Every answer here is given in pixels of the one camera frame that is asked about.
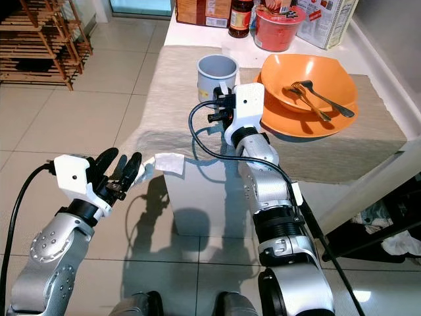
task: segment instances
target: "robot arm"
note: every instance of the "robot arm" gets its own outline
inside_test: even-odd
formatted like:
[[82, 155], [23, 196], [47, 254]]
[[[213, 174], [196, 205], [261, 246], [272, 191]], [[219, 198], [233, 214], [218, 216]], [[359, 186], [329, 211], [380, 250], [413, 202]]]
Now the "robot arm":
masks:
[[125, 198], [139, 171], [141, 154], [135, 153], [121, 178], [110, 181], [103, 173], [117, 154], [111, 148], [95, 161], [71, 155], [54, 160], [59, 187], [72, 202], [34, 238], [28, 262], [12, 288], [7, 315], [64, 315], [93, 227], [109, 216], [116, 200]]
[[[221, 116], [231, 118], [224, 122], [227, 143], [235, 147], [237, 156], [278, 165], [278, 153], [267, 136], [258, 133], [264, 86], [245, 84], [235, 87], [234, 93], [235, 107]], [[263, 315], [334, 315], [332, 291], [286, 181], [261, 163], [240, 161], [238, 171], [259, 238], [260, 263], [267, 267], [259, 275]]]

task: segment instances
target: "cup lid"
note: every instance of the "cup lid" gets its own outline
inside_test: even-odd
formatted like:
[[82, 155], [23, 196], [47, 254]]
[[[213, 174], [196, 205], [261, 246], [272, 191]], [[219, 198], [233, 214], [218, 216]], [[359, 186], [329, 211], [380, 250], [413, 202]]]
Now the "cup lid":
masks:
[[295, 16], [293, 18], [287, 18], [286, 15], [278, 15], [271, 13], [265, 6], [260, 5], [256, 8], [256, 14], [262, 19], [273, 22], [275, 24], [296, 24], [301, 23], [305, 19], [305, 12], [303, 9], [298, 6], [291, 7], [291, 11], [295, 11]]

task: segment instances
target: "placemat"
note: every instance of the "placemat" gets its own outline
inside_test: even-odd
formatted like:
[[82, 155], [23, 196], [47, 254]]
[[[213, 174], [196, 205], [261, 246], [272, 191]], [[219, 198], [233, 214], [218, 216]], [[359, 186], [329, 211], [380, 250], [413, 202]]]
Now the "placemat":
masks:
[[[131, 155], [140, 150], [145, 159], [160, 152], [182, 153], [186, 157], [210, 160], [212, 157], [193, 145], [187, 125], [191, 109], [198, 104], [196, 62], [203, 56], [221, 53], [217, 47], [164, 46], [151, 82], [139, 127], [120, 147]], [[242, 84], [253, 81], [257, 68], [241, 68]], [[297, 142], [282, 135], [269, 135], [278, 151], [282, 168], [294, 180], [341, 183], [360, 178], [398, 151], [407, 141], [364, 75], [352, 75], [358, 88], [359, 117], [341, 132]], [[195, 116], [193, 125], [200, 139], [218, 153], [227, 150], [222, 143], [221, 124], [207, 122], [211, 109]]]

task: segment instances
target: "orange plate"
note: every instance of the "orange plate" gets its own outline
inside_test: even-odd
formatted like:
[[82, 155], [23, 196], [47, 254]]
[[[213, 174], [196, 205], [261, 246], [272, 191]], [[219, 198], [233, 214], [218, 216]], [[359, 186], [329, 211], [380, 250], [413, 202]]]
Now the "orange plate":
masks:
[[[254, 81], [261, 83], [260, 75]], [[314, 112], [296, 113], [287, 110], [282, 106], [281, 101], [265, 90], [262, 123], [283, 135], [316, 138], [338, 133], [351, 125], [358, 116], [357, 104], [353, 106], [353, 111], [355, 116], [351, 118], [344, 117], [337, 111], [331, 112], [329, 115], [332, 120], [324, 122]]]
[[[336, 59], [312, 55], [273, 54], [263, 64], [264, 86], [291, 111], [311, 112], [310, 107], [297, 98], [295, 93], [283, 89], [295, 81], [303, 80], [311, 80], [315, 92], [344, 107], [351, 109], [357, 101], [357, 87]], [[308, 89], [306, 96], [320, 110], [333, 111], [331, 105], [311, 94]]]

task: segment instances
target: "white cup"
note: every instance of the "white cup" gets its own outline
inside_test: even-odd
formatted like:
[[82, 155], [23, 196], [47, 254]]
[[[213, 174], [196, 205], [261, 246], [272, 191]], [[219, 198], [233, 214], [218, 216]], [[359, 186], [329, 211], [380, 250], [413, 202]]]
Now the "white cup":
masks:
[[216, 87], [221, 87], [223, 94], [234, 88], [238, 64], [228, 56], [207, 55], [197, 62], [197, 71], [199, 101], [210, 101]]

